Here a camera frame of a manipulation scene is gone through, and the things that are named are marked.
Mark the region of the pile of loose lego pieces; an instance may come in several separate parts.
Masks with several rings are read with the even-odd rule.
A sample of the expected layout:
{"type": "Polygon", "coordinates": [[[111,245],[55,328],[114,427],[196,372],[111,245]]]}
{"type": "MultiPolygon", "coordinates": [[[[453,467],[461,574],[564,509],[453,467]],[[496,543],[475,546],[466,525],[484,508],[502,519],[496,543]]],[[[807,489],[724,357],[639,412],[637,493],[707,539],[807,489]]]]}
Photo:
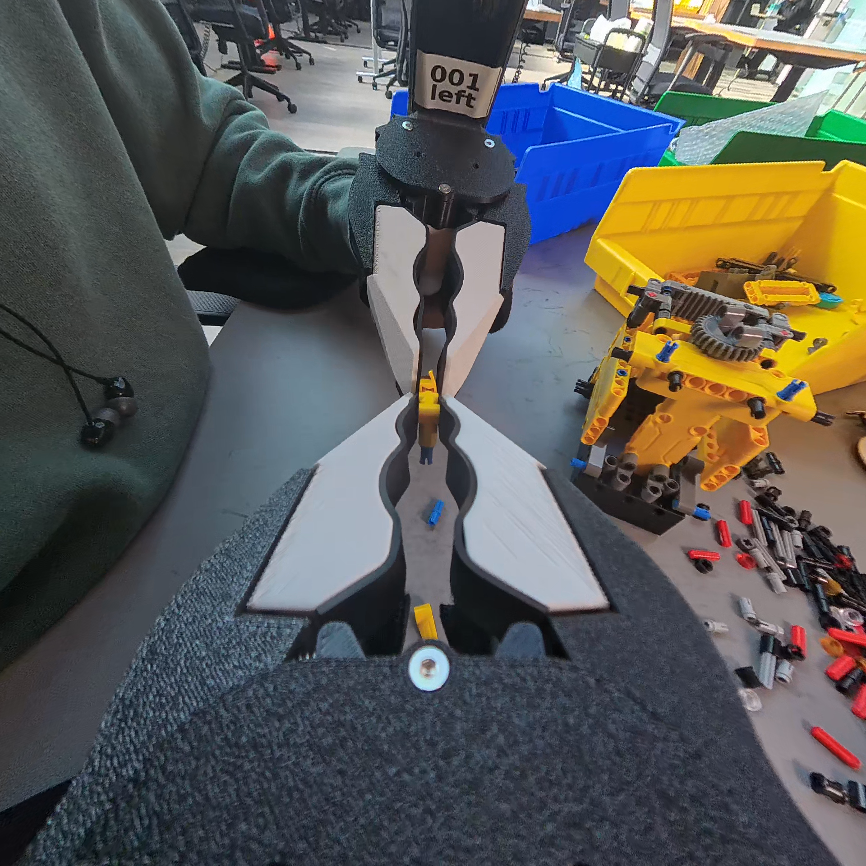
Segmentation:
{"type": "Polygon", "coordinates": [[[829,656],[825,676],[864,721],[865,589],[864,571],[850,547],[837,542],[811,511],[781,501],[775,480],[785,473],[773,451],[749,461],[742,470],[749,488],[737,504],[744,534],[736,541],[742,565],[752,569],[777,594],[799,590],[817,617],[817,642],[829,656]]]}

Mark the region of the black office chair red accents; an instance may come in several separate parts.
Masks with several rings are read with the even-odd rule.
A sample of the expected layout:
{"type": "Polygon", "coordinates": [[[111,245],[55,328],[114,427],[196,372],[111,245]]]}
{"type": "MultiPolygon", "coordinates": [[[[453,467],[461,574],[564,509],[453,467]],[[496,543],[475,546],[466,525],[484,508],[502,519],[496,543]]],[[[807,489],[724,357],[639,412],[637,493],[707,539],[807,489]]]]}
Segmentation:
{"type": "Polygon", "coordinates": [[[297,105],[286,93],[255,73],[264,68],[255,41],[267,35],[267,23],[257,10],[239,1],[201,1],[198,2],[198,19],[213,28],[218,41],[231,42],[237,48],[239,71],[227,81],[229,86],[240,89],[248,101],[254,89],[261,90],[276,101],[284,102],[289,114],[297,113],[297,105]]]}

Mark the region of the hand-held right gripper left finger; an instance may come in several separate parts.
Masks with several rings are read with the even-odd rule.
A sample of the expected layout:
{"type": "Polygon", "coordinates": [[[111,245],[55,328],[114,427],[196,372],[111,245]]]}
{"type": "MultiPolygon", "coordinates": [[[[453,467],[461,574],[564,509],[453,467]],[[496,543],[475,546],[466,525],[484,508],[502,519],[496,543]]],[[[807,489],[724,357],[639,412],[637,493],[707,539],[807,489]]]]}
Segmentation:
{"type": "Polygon", "coordinates": [[[384,616],[405,593],[396,507],[410,484],[415,399],[391,406],[323,456],[263,564],[247,610],[384,616]]]}

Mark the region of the person's green sweatshirt torso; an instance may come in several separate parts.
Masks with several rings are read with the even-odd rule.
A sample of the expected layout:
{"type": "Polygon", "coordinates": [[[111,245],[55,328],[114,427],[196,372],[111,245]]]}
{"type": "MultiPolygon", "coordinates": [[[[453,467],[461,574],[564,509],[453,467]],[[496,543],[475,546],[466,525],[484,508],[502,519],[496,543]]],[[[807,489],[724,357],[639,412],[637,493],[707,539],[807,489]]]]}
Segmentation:
{"type": "Polygon", "coordinates": [[[2,303],[138,400],[87,449],[61,371],[2,340],[2,668],[123,554],[198,422],[209,348],[148,200],[191,69],[159,2],[2,3],[2,303]]]}

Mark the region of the yellow plastic bin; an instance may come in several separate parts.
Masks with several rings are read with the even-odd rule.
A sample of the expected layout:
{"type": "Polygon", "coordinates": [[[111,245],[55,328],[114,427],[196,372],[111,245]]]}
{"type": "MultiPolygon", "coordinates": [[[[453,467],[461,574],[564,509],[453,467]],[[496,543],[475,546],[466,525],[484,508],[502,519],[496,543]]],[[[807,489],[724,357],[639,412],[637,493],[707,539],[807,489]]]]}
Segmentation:
{"type": "Polygon", "coordinates": [[[595,289],[622,316],[631,285],[716,260],[795,256],[797,269],[836,287],[837,309],[790,311],[806,332],[779,365],[813,393],[864,382],[865,169],[843,161],[634,168],[604,212],[585,257],[595,289]]]}

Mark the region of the yellow lego vehicle model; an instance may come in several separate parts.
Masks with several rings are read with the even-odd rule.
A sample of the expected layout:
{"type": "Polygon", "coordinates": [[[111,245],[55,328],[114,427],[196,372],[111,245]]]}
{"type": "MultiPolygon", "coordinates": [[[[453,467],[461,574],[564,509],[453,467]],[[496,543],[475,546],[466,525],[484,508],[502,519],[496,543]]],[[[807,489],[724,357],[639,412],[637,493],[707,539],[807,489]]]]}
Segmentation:
{"type": "Polygon", "coordinates": [[[778,351],[803,341],[786,310],[753,306],[658,279],[630,286],[635,303],[597,369],[571,482],[604,513],[656,535],[735,480],[787,416],[830,427],[810,385],[778,351]]]}

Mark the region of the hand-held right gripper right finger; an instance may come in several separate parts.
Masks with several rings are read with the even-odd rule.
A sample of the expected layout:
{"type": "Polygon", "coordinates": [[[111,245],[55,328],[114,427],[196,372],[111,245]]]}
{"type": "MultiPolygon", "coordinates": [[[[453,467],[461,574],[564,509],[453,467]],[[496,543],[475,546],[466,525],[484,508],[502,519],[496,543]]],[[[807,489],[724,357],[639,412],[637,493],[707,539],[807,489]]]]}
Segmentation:
{"type": "Polygon", "coordinates": [[[542,614],[609,610],[546,467],[454,397],[443,402],[440,432],[456,547],[471,572],[542,614]]]}

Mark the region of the red lego axle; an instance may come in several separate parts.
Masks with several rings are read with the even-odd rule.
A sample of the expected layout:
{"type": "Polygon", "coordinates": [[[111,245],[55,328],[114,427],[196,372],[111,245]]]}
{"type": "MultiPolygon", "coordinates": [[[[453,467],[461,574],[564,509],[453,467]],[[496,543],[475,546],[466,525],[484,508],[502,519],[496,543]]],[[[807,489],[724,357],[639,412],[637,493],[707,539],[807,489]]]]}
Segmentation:
{"type": "Polygon", "coordinates": [[[825,748],[841,763],[854,771],[861,770],[861,759],[854,752],[851,752],[849,748],[847,748],[836,738],[834,738],[830,733],[828,733],[828,731],[818,726],[812,726],[810,728],[810,735],[816,742],[818,742],[823,748],[825,748]]]}

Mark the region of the heap of assorted lego parts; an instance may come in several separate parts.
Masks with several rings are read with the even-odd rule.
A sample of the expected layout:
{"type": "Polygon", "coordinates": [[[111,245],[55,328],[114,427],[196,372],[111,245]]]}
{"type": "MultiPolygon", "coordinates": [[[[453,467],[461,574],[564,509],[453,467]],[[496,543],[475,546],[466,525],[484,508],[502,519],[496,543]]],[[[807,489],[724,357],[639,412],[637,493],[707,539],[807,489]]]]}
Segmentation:
{"type": "Polygon", "coordinates": [[[782,309],[838,309],[843,298],[829,283],[801,274],[797,257],[771,253],[761,263],[720,257],[715,265],[692,271],[672,271],[666,278],[753,306],[782,309]]]}

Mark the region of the person's left hand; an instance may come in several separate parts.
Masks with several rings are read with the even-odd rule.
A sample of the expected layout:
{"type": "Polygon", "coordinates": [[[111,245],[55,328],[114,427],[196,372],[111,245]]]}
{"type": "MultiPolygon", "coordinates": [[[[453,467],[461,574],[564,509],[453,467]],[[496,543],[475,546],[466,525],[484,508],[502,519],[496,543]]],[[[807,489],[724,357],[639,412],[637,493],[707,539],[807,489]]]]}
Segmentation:
{"type": "Polygon", "coordinates": [[[417,280],[419,294],[424,299],[422,327],[425,329],[444,328],[441,290],[452,249],[453,235],[452,229],[432,227],[428,229],[424,260],[417,280]]]}

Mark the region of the bubble wrap sheet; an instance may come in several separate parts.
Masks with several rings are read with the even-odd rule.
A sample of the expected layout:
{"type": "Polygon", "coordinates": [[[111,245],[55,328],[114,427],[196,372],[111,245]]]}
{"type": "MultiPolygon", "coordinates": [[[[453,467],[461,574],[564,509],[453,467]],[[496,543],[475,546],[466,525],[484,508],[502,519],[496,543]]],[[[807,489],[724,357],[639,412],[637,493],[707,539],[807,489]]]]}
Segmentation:
{"type": "Polygon", "coordinates": [[[667,92],[660,106],[687,121],[670,146],[679,166],[822,163],[807,132],[825,91],[784,102],[752,103],[687,92],[667,92]]]}

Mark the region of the black wired earbuds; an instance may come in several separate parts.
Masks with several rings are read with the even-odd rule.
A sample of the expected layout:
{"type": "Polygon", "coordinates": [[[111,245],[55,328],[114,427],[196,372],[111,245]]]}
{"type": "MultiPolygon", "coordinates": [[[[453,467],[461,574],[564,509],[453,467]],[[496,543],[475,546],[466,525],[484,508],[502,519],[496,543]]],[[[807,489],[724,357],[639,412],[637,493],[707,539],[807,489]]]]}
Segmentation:
{"type": "Polygon", "coordinates": [[[46,361],[61,371],[84,417],[79,436],[81,445],[91,450],[101,449],[108,445],[117,430],[129,422],[138,412],[138,403],[132,381],[122,375],[98,375],[67,362],[57,345],[49,339],[49,336],[23,314],[16,312],[4,303],[1,304],[1,311],[2,314],[14,319],[17,325],[29,331],[41,344],[41,347],[32,345],[25,338],[17,336],[6,327],[1,328],[2,340],[10,342],[24,352],[46,361]],[[89,407],[82,395],[80,379],[86,379],[101,387],[103,404],[99,408],[91,409],[89,407]]]}

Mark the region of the person's left forearm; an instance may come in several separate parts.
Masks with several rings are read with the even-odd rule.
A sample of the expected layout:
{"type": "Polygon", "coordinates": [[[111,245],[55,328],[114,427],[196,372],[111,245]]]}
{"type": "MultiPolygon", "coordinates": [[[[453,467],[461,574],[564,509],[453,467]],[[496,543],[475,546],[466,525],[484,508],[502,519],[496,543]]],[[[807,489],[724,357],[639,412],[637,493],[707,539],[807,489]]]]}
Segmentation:
{"type": "Polygon", "coordinates": [[[164,237],[285,257],[353,275],[349,193],[357,158],[300,149],[239,92],[194,69],[161,96],[148,200],[164,237]]]}

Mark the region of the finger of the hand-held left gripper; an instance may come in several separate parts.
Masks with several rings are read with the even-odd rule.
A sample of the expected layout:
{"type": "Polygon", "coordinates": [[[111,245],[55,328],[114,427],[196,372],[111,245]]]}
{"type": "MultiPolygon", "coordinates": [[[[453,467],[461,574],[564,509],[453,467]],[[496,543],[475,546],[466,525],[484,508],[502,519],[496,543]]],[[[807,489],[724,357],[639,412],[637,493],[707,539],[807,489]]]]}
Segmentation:
{"type": "Polygon", "coordinates": [[[417,264],[428,246],[428,229],[399,205],[375,208],[373,271],[366,279],[373,320],[402,394],[417,393],[420,339],[416,316],[421,304],[417,264]]]}
{"type": "Polygon", "coordinates": [[[446,340],[437,365],[441,396],[458,394],[502,307],[504,245],[504,226],[492,222],[472,222],[454,234],[446,268],[446,340]]]}

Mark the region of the blue plastic bin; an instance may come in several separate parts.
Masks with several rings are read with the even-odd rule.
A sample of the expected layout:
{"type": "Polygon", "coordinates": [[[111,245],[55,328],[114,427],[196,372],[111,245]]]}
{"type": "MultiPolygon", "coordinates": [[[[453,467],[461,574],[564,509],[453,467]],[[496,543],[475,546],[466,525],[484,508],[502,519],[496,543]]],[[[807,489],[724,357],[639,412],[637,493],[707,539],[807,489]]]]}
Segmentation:
{"type": "Polygon", "coordinates": [[[655,167],[684,121],[553,85],[500,87],[488,121],[525,186],[529,244],[598,222],[629,170],[655,167]]]}

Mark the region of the black cart white bags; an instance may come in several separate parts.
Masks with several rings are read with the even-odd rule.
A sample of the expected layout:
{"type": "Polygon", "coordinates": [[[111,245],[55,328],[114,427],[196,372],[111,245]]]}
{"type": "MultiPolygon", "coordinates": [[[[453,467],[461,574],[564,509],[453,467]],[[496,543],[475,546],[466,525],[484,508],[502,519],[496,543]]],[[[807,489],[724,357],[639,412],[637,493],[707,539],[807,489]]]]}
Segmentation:
{"type": "Polygon", "coordinates": [[[625,99],[648,46],[650,31],[645,24],[604,16],[583,22],[573,45],[583,90],[625,99]]]}

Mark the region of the green plastic bin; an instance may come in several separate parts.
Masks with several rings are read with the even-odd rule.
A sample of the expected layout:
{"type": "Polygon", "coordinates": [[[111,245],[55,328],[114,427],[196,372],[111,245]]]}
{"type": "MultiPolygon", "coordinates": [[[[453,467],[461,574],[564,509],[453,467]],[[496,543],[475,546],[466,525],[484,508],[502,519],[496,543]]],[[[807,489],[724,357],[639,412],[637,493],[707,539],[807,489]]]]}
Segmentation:
{"type": "Polygon", "coordinates": [[[865,120],[816,113],[819,93],[784,103],[666,92],[656,111],[684,121],[661,166],[844,160],[865,164],[865,120]]]}

